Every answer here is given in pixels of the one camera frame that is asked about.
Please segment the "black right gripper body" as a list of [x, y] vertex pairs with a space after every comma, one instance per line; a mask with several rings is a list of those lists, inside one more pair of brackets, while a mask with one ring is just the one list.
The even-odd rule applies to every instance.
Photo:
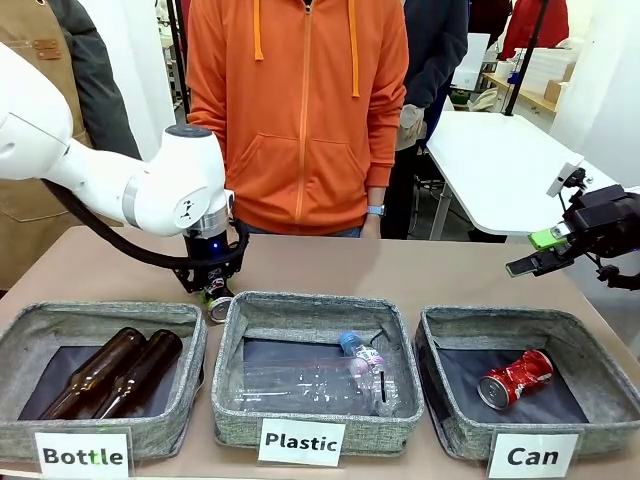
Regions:
[[639, 249], [639, 194], [621, 185], [582, 194], [569, 200], [562, 218], [569, 229], [569, 251], [615, 258]]

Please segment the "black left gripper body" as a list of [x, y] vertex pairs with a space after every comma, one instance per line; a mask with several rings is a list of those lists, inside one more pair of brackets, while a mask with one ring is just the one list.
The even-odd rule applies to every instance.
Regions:
[[[184, 235], [188, 257], [192, 260], [218, 260], [234, 253], [239, 245], [228, 240], [226, 230], [215, 236], [204, 237], [195, 227], [189, 228]], [[228, 280], [239, 269], [239, 260], [223, 263], [213, 269], [180, 270], [179, 281], [188, 293], [219, 293], [222, 280]]]

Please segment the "pale gloved hand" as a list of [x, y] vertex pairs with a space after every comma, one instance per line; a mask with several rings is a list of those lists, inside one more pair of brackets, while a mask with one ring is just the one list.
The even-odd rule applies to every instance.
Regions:
[[413, 147], [419, 140], [426, 137], [425, 109], [412, 104], [403, 106], [397, 131], [395, 151], [399, 152]]

